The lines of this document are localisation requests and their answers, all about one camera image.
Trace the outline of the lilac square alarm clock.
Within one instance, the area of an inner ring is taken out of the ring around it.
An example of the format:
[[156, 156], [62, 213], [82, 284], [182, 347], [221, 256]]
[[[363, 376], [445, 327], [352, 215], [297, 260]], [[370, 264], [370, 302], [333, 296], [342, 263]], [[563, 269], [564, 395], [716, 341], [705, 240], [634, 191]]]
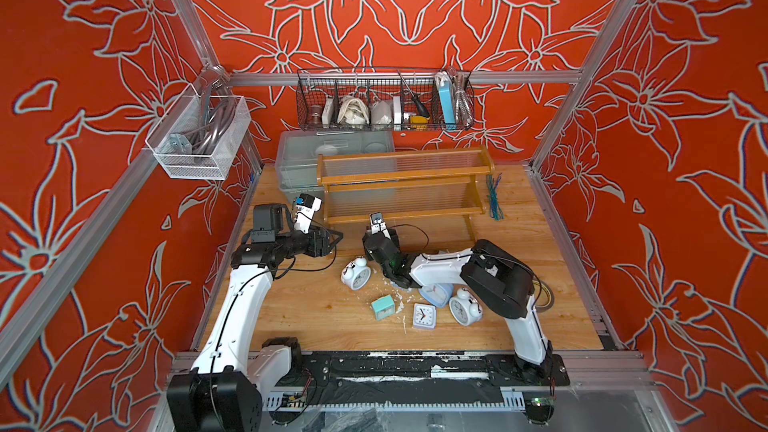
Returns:
[[433, 330], [436, 325], [436, 307], [431, 304], [416, 303], [413, 309], [412, 326], [417, 329]]

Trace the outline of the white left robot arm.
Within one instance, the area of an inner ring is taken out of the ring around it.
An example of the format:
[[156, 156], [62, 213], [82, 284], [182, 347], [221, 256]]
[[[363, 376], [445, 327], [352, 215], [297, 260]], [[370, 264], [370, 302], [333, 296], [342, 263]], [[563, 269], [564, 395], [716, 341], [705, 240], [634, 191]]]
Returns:
[[301, 367], [294, 337], [272, 339], [249, 358], [263, 302], [283, 271], [283, 261], [317, 258], [335, 251], [343, 235], [314, 223], [320, 198], [302, 194], [289, 209], [258, 205], [253, 226], [231, 258], [226, 296], [213, 329], [189, 371], [174, 375], [167, 389], [178, 431], [255, 431], [264, 401], [275, 385]]

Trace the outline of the mint green square clock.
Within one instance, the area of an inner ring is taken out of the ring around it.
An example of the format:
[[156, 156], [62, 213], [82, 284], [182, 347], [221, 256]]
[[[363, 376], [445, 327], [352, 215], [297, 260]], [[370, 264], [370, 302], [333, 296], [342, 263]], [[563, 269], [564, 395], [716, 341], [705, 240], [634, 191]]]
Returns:
[[385, 295], [374, 300], [371, 303], [371, 309], [375, 319], [381, 321], [395, 314], [396, 305], [391, 295]]

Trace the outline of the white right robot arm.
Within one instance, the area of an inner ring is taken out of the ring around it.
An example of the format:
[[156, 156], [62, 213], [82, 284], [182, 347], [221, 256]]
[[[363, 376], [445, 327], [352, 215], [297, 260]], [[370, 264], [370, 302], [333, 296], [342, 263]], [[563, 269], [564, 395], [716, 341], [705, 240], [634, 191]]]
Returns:
[[457, 322], [468, 326], [489, 308], [505, 320], [518, 360], [539, 367], [550, 359], [551, 343], [536, 310], [535, 274], [494, 243], [481, 239], [459, 252], [406, 253], [394, 232], [379, 231], [366, 234], [363, 248], [386, 278], [401, 288], [419, 289], [430, 302], [437, 289], [458, 285], [448, 298]]

